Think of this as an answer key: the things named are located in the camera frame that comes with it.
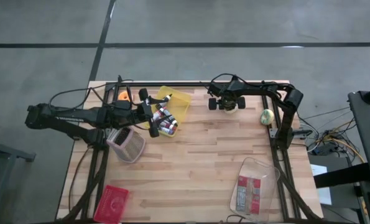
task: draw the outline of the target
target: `cable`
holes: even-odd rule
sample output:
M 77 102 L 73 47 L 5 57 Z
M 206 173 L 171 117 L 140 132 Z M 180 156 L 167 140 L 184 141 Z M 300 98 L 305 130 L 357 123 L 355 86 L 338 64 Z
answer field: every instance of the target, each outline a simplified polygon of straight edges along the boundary
M 311 149 L 308 149 L 307 152 L 312 152 L 313 150 L 315 150 L 317 148 L 317 146 L 319 146 L 319 144 L 321 143 L 321 141 L 319 141 L 315 147 L 311 148 Z
M 246 80 L 244 80 L 244 79 L 240 78 L 239 76 L 237 76 L 237 75 L 235 75 L 235 74 L 230 74 L 230 73 L 222 73 L 222 74 L 217 75 L 215 78 L 213 78 L 213 79 L 211 80 L 210 85 L 211 85 L 211 84 L 212 84 L 212 83 L 213 83 L 217 78 L 222 77 L 222 76 L 224 76 L 224 75 L 229 75 L 229 76 L 232 76 L 232 77 L 236 77 L 236 78 L 238 78 L 239 80 L 241 80 L 243 83 L 245 83 L 245 84 L 247 84 L 247 85 L 249 85 L 249 86 L 258 87 L 258 88 L 260 88 L 260 87 L 262 87 L 262 86 L 277 85 L 277 83 L 276 83 L 276 82 L 272 82 L 272 83 L 264 83 L 264 81 L 262 81 L 262 85 L 260 85 L 260 84 L 258 84 L 258 85 L 253 85 L 253 84 L 251 84 L 251 83 L 248 83 Z M 286 84 L 283 84 L 283 83 L 282 83 L 281 85 L 285 85 L 285 87 L 295 88 L 292 84 L 289 84 L 289 83 L 286 83 Z M 282 95 L 281 95 L 279 92 L 276 92 L 275 94 L 276 94 L 276 96 L 277 96 L 279 99 L 281 99 L 281 98 L 282 98 Z
M 141 130 L 148 130 L 148 129 L 146 129 L 146 128 L 142 128 L 142 127 L 139 127 L 138 125 L 136 125 L 136 124 L 134 124 L 133 126 L 135 126 L 135 127 L 137 127 L 137 128 L 139 128 L 139 129 L 141 129 Z
M 245 219 L 244 217 L 242 217 L 241 215 L 228 215 L 227 217 L 226 217 L 226 222 L 228 223 L 229 221 L 229 218 L 230 217 L 239 217 L 240 218 L 240 220 L 239 220 L 239 223 L 241 223 L 241 221 L 243 220 L 243 219 Z
M 360 158 L 360 160 L 365 163 L 366 161 L 364 161 L 363 157 L 360 156 L 360 154 L 352 147 L 350 146 L 349 144 L 346 144 L 345 142 L 343 141 L 340 141 L 340 140 L 337 140 L 337 139 L 333 139 L 333 138 L 329 138 L 328 140 L 331 140 L 331 141 L 336 141 L 338 143 L 341 143 L 342 145 L 346 146 L 347 148 L 351 149 L 356 155 L 358 155 L 358 157 Z
M 307 145 L 305 145 L 305 144 L 298 144 L 298 143 L 291 143 L 291 144 L 296 145 L 296 146 L 305 146 L 306 148 L 308 147 L 308 146 L 307 146 Z
M 332 212 L 332 213 L 334 213 L 334 214 L 338 215 L 339 217 L 343 218 L 344 220 L 349 221 L 349 222 L 351 222 L 351 223 L 355 223 L 354 221 L 351 221 L 351 220 L 349 220 L 349 219 L 347 219 L 347 218 L 343 217 L 343 216 L 342 216 L 342 215 L 340 215 L 339 213 L 337 213 L 337 212 L 335 212 L 335 211 L 333 211 L 333 210 L 331 210 L 331 209 L 327 208 L 326 206 L 323 206 L 323 207 L 324 207 L 325 209 L 329 210 L 330 212 Z
M 57 93 L 55 95 L 53 95 L 53 97 L 51 97 L 51 99 L 49 99 L 49 102 L 48 102 L 48 108 L 51 110 L 51 111 L 56 111 L 56 112 L 66 112 L 66 111 L 71 111 L 71 110 L 74 110 L 74 109 L 77 109 L 79 108 L 80 106 L 84 105 L 86 99 L 88 98 L 88 96 L 90 95 L 90 92 L 91 92 L 91 89 L 94 89 L 94 88 L 100 88 L 102 86 L 106 86 L 108 85 L 109 83 L 105 83 L 103 85 L 100 85 L 100 86 L 96 86 L 96 87 L 89 87 L 89 88 L 79 88 L 79 89 L 75 89 L 75 90 L 67 90 L 67 91 L 61 91 L 60 93 Z M 55 109 L 52 109 L 52 101 L 53 99 L 55 99 L 57 96 L 59 95 L 62 95 L 62 94 L 66 94 L 66 93 L 71 93 L 71 92 L 75 92 L 75 91 L 84 91 L 84 90 L 88 90 L 88 92 L 86 93 L 83 101 L 77 105 L 77 106 L 74 106 L 72 108 L 69 108 L 69 109 L 65 109 L 65 110 L 55 110 Z
M 311 125 L 309 125 L 309 124 L 302 124 L 302 123 L 300 123 L 301 125 L 304 125 L 304 126 L 306 126 L 306 127 L 309 127 L 309 128 L 311 128 L 312 129 L 312 131 L 314 131 L 315 133 L 316 133 L 316 136 L 319 136 L 319 132 L 314 128 L 314 127 L 312 127 Z
M 126 80 L 122 80 L 122 82 L 125 82 L 125 81 L 133 81 L 133 80 L 131 80 L 131 79 L 126 79 Z M 57 94 L 55 94 L 55 95 L 53 95 L 53 97 L 51 97 L 51 99 L 49 100 L 49 102 L 48 102 L 48 108 L 51 110 L 51 111 L 55 111 L 55 112 L 66 112 L 66 111 L 71 111 L 71 110 L 74 110 L 74 109 L 77 109 L 77 108 L 79 108 L 80 106 L 82 106 L 82 105 L 84 105 L 84 103 L 85 103 L 85 101 L 86 101 L 86 99 L 88 99 L 88 97 L 89 97 L 89 95 L 90 95 L 90 93 L 91 93 L 91 90 L 95 93 L 95 95 L 98 97 L 98 99 L 102 102 L 102 104 L 104 104 L 104 105 L 108 105 L 108 106 L 110 106 L 110 107 L 112 107 L 112 108 L 117 108 L 117 109 L 120 109 L 120 110 L 130 110 L 131 109 L 131 107 L 129 107 L 129 108 L 120 108 L 120 107 L 118 107 L 118 106 L 113 106 L 113 105 L 110 105 L 109 103 L 107 103 L 107 102 L 105 102 L 103 99 L 102 99 L 102 97 L 100 97 L 100 95 L 99 95 L 99 93 L 98 92 L 96 92 L 96 90 L 95 89 L 97 89 L 97 88 L 100 88 L 100 87 L 103 87 L 103 86 L 106 86 L 106 85 L 109 85 L 109 84 L 113 84 L 113 83 L 105 83 L 105 84 L 102 84 L 102 85 L 99 85 L 99 86 L 95 86 L 95 87 L 88 87 L 88 88 L 80 88 L 80 89 L 75 89 L 75 90 L 67 90 L 67 91 L 62 91 L 62 92 L 60 92 L 60 93 L 57 93 Z M 85 95 L 85 97 L 84 97 L 84 99 L 83 99 L 83 101 L 79 104 L 79 105 L 76 105 L 76 106 L 74 106 L 74 107 L 72 107 L 72 108 L 68 108 L 68 109 L 64 109 L 64 110 L 55 110 L 55 109 L 52 109 L 52 101 L 53 101 L 53 99 L 55 99 L 57 96 L 59 96 L 59 95 L 62 95 L 62 94 L 65 94 L 65 93 L 71 93 L 71 92 L 75 92 L 75 91 L 84 91 L 84 90 L 88 90 L 87 91 L 87 93 L 86 93 L 86 95 Z
M 319 132 L 316 130 L 316 128 L 315 127 L 313 127 L 310 123 L 308 123 L 308 121 L 305 121 L 305 119 L 303 119 L 303 118 L 301 118 L 301 116 L 299 115 L 299 111 L 297 111 L 297 114 L 298 114 L 298 118 L 301 120 L 301 121 L 303 121 L 305 124 L 307 124 L 307 125 L 309 125 L 316 133 L 317 133 L 317 139 L 319 139 L 319 137 L 320 137 L 320 134 L 319 134 Z
M 334 113 L 334 112 L 341 111 L 341 110 L 345 110 L 345 109 L 348 109 L 348 108 L 349 108 L 349 106 L 347 106 L 347 107 L 345 107 L 345 108 L 338 109 L 338 110 L 333 110 L 333 111 L 329 111 L 329 112 L 325 112 L 325 113 L 321 113 L 321 114 L 316 114 L 316 115 L 313 115 L 313 116 L 309 116 L 309 117 L 304 118 L 304 119 L 315 118 L 315 117 L 317 117 L 317 116 L 326 115 L 326 114 L 329 114 L 329 113 Z
M 346 112 L 346 113 L 343 113 L 343 114 L 341 114 L 341 115 L 339 115 L 339 116 L 337 116 L 337 117 L 335 117 L 335 118 L 333 118 L 333 119 L 329 120 L 327 123 L 323 124 L 320 128 L 318 128 L 318 130 L 319 130 L 319 129 L 321 129 L 322 127 L 326 126 L 326 125 L 327 125 L 327 124 L 329 124 L 330 122 L 332 122 L 332 121 L 334 121 L 334 120 L 336 120 L 336 119 L 338 119 L 338 118 L 340 118 L 340 117 L 342 117 L 342 116 L 344 116 L 344 115 L 346 115 L 346 114 L 348 114 L 348 113 L 350 113 L 350 112 L 351 112 L 351 111 L 348 111 L 348 112 Z
M 73 186 L 74 186 L 74 181 L 75 181 L 75 178 L 77 177 L 77 173 L 78 173 L 78 170 L 80 168 L 80 165 L 81 163 L 83 162 L 85 156 L 86 156 L 86 153 L 91 149 L 92 147 L 91 146 L 88 146 L 86 148 L 86 151 L 84 152 L 83 156 L 81 157 L 80 161 L 78 161 L 78 165 L 77 167 L 75 168 L 75 171 L 74 171 L 74 176 L 73 176 L 73 180 L 72 180 L 72 184 L 70 184 L 70 190 L 68 191 L 68 211 L 70 212 L 72 210 L 72 206 L 71 206 L 71 199 L 72 199 L 72 191 L 73 191 Z
M 340 129 L 340 127 L 345 126 L 345 125 L 348 125 L 345 129 L 349 128 L 349 126 L 351 125 L 351 123 L 352 123 L 353 121 L 354 121 L 354 118 L 352 118 L 352 120 L 351 120 L 351 121 L 348 121 L 348 122 L 346 122 L 345 124 L 341 124 L 341 125 L 339 125 L 339 126 L 338 126 L 338 127 L 336 127 L 335 129 L 333 129 L 333 130 L 332 130 L 332 132 L 333 132 L 333 133 L 335 133 L 335 131 L 336 131 L 336 130 Z

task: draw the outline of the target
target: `red box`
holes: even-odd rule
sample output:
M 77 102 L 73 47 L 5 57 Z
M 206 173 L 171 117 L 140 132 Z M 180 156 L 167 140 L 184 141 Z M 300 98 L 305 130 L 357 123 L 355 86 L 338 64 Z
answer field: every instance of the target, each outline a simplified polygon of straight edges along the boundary
M 124 207 L 128 199 L 129 191 L 118 187 L 107 185 L 93 220 L 101 223 L 119 223 L 124 213 Z

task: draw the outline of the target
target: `yellow bin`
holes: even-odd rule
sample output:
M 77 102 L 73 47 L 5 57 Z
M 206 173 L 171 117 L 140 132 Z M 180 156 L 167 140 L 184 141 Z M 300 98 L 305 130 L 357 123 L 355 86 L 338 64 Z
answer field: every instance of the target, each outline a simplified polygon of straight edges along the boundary
M 169 88 L 167 86 L 162 86 L 157 93 L 157 96 L 155 97 L 158 100 L 164 99 L 165 96 L 172 94 L 171 100 L 167 103 L 167 110 L 172 114 L 172 116 L 175 117 L 175 119 L 178 122 L 178 128 L 180 127 L 180 123 L 185 120 L 187 108 L 190 106 L 190 102 L 192 100 L 192 97 L 187 93 L 182 93 L 181 91 L 174 90 L 173 88 Z M 155 113 L 157 111 L 157 108 L 155 105 L 152 105 L 152 111 Z M 167 134 L 162 131 L 159 131 L 160 134 L 163 134 L 168 137 L 174 137 L 176 135 L 176 132 L 174 134 Z

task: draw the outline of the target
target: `clear plastic container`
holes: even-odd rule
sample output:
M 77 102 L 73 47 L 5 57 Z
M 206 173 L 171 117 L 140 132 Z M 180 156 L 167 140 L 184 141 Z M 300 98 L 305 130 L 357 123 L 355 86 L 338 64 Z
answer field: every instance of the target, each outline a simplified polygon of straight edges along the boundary
M 172 94 L 171 100 L 167 103 L 167 110 L 174 116 L 177 120 L 178 127 L 180 127 L 180 123 L 185 120 L 187 109 L 190 106 L 190 102 L 192 97 L 187 93 L 182 93 L 181 91 L 174 90 L 173 88 L 169 88 L 167 86 L 162 86 L 155 97 L 158 100 L 164 99 L 165 96 Z M 152 105 L 152 112 L 155 113 L 157 108 L 155 105 Z M 160 134 L 163 134 L 168 137 L 174 137 L 178 131 L 174 132 L 173 134 L 167 134 L 165 132 L 159 131 Z
M 247 157 L 230 200 L 232 212 L 252 221 L 268 222 L 274 190 L 280 172 L 273 166 Z

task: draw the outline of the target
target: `wooden table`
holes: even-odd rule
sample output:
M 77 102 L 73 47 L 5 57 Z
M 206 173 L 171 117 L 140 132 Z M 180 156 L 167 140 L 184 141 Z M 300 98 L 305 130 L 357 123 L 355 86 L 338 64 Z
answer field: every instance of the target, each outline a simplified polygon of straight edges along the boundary
M 90 82 L 90 86 L 103 83 Z M 147 89 L 152 96 L 159 90 L 157 87 Z M 109 152 L 104 183 L 130 191 L 123 222 L 225 220 L 228 215 L 233 214 L 229 209 L 229 202 L 242 161 L 246 157 L 252 157 L 272 164 L 267 129 L 259 122 L 263 110 L 260 96 L 246 96 L 246 109 L 226 114 L 220 110 L 208 110 L 210 96 L 206 94 L 204 87 L 175 89 L 190 94 L 192 102 L 186 120 L 178 127 L 178 133 L 174 138 L 166 136 L 150 138 L 147 131 L 136 129 L 146 138 L 146 148 L 134 164 L 120 162 L 113 151 Z M 104 88 L 98 90 L 98 93 L 103 95 Z M 137 93 L 139 88 L 132 87 L 131 91 Z M 136 94 L 134 101 L 139 101 Z M 91 93 L 84 108 L 100 105 L 101 102 Z M 298 127 L 299 121 L 296 117 L 293 128 Z M 78 161 L 85 151 L 86 144 L 77 141 L 68 167 L 58 218 L 68 213 L 68 189 Z M 88 154 L 75 181 L 72 206 L 85 190 L 91 152 Z M 322 217 L 305 147 L 292 145 L 289 157 L 296 189 L 308 206 Z M 93 213 L 95 195 L 96 189 L 91 198 L 89 214 Z M 290 216 L 293 217 L 288 192 L 286 197 Z M 269 221 L 280 220 L 282 215 L 276 189 Z

